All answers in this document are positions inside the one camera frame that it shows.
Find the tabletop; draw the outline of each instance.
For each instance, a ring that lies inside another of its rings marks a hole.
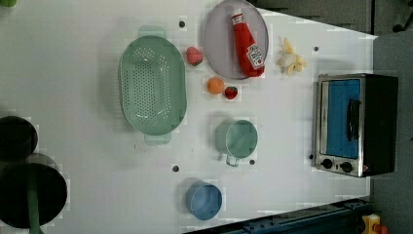
[[[182,53],[202,50],[207,14],[219,2],[20,0],[0,9],[0,114],[36,126],[37,150],[54,159],[69,187],[46,233],[182,233],[369,195],[369,178],[318,171],[309,155],[319,74],[371,72],[371,35],[259,10],[269,30],[263,77],[224,79],[240,91],[230,101],[206,91],[217,76],[207,58],[186,63],[187,112],[171,142],[148,146],[128,123],[118,64],[139,27],[162,26]],[[276,65],[285,37],[308,63],[290,76]],[[237,168],[213,144],[226,118],[249,120],[258,131],[256,151]],[[208,221],[185,207],[197,179],[223,193]],[[5,224],[1,231],[17,232]]]

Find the red ketchup bottle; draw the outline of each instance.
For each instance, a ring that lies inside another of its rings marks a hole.
[[[248,77],[260,76],[265,69],[264,59],[244,21],[241,9],[234,11],[232,22],[234,25],[238,60],[240,61],[243,73]]]

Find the blue bowl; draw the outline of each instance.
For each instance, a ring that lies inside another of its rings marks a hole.
[[[206,182],[197,181],[186,192],[186,207],[200,220],[208,220],[218,214],[222,205],[219,189]]]

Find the orange object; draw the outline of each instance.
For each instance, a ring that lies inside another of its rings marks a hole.
[[[376,214],[363,216],[365,230],[362,234],[389,234],[387,226],[380,224],[380,217]]]
[[[213,95],[221,94],[224,91],[224,82],[217,77],[212,77],[207,81],[207,90]]]

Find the colander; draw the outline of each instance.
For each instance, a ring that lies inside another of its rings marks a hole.
[[[123,111],[145,140],[168,143],[186,112],[184,61],[161,27],[142,26],[139,36],[119,65]]]

